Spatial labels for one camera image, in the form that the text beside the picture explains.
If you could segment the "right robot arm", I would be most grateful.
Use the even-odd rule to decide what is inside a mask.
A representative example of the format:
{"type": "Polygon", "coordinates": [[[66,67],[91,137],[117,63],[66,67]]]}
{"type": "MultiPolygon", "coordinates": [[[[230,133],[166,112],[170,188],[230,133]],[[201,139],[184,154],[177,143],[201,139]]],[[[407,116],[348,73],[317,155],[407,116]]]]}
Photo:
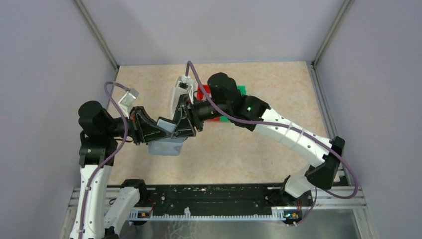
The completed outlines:
{"type": "Polygon", "coordinates": [[[193,133],[201,131],[205,121],[225,116],[237,127],[272,138],[304,158],[308,165],[287,177],[282,193],[298,198],[314,187],[327,192],[332,188],[345,146],[343,138],[329,139],[298,126],[267,102],[243,94],[226,73],[212,75],[205,86],[182,75],[176,80],[173,97],[174,117],[186,106],[193,133]]]}

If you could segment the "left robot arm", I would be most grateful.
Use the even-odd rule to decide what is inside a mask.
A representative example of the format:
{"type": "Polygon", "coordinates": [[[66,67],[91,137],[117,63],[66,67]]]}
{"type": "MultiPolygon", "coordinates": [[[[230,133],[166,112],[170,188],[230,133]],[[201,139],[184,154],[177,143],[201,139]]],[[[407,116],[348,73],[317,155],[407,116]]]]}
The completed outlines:
{"type": "Polygon", "coordinates": [[[151,202],[144,180],[126,179],[107,213],[104,200],[117,153],[128,137],[136,144],[169,139],[175,123],[160,117],[154,121],[144,107],[134,107],[129,116],[113,118],[97,101],[83,103],[79,110],[81,191],[71,239],[118,239],[130,211],[151,202]]]}

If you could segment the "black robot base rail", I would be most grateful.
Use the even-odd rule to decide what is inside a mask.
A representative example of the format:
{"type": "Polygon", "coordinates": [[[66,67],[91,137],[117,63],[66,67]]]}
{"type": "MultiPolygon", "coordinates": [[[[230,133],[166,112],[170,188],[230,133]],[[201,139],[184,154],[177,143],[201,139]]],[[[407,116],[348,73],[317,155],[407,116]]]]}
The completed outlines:
{"type": "Polygon", "coordinates": [[[149,185],[129,211],[128,220],[298,221],[312,205],[310,191],[295,199],[282,194],[283,183],[149,185]]]}

